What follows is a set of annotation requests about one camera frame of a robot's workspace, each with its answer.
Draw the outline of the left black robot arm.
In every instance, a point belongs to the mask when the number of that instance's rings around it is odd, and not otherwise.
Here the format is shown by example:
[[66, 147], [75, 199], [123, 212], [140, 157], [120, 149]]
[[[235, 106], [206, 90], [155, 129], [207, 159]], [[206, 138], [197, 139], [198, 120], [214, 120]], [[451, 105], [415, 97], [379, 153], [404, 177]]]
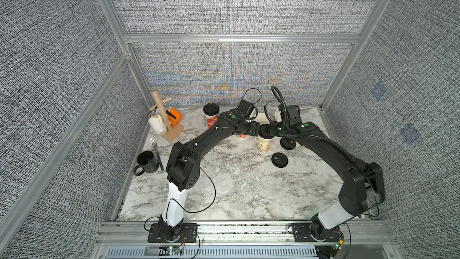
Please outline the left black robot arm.
[[180, 233], [183, 222], [184, 204], [188, 191], [198, 182], [201, 175], [201, 161], [221, 141], [237, 133], [258, 136], [260, 123], [248, 121], [244, 114], [232, 109], [220, 114], [218, 120], [196, 139], [173, 145], [166, 167], [168, 197], [165, 211], [159, 217], [162, 231], [173, 237]]

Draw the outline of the red paper milk tea cup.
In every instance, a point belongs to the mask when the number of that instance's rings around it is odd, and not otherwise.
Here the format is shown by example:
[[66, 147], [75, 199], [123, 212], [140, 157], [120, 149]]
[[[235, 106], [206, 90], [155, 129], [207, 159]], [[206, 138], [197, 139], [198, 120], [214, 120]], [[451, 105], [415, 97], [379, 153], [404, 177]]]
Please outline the red paper milk tea cup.
[[218, 120], [219, 115], [218, 114], [217, 115], [205, 115], [205, 118], [206, 118], [208, 128], [211, 128], [212, 126], [214, 126], [214, 124]]

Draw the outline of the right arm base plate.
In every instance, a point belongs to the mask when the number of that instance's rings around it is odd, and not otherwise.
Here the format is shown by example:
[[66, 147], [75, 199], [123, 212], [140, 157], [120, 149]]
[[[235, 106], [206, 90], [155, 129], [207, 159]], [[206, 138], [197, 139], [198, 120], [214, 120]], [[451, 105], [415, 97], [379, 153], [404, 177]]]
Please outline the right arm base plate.
[[337, 242], [344, 239], [344, 234], [338, 227], [327, 230], [317, 223], [293, 223], [287, 228], [287, 232], [294, 236], [296, 242]]

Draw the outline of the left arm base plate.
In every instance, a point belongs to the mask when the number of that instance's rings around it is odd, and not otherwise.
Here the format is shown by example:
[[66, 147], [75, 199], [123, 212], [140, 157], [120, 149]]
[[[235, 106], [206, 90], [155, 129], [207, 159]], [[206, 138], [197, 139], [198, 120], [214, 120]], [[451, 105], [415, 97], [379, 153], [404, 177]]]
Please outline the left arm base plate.
[[198, 233], [198, 224], [180, 223], [175, 227], [168, 226], [165, 222], [150, 225], [148, 243], [195, 243]]

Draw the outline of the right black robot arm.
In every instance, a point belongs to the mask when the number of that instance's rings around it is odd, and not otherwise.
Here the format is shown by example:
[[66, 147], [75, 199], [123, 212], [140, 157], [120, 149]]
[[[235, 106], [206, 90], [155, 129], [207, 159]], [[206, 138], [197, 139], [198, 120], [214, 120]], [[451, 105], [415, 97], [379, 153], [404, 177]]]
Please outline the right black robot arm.
[[312, 122], [300, 123], [290, 129], [281, 122], [270, 123], [269, 132], [273, 136], [291, 139], [313, 151], [343, 181], [337, 201], [312, 218], [318, 227], [333, 229], [385, 201], [381, 166], [375, 162], [366, 163], [351, 155]]

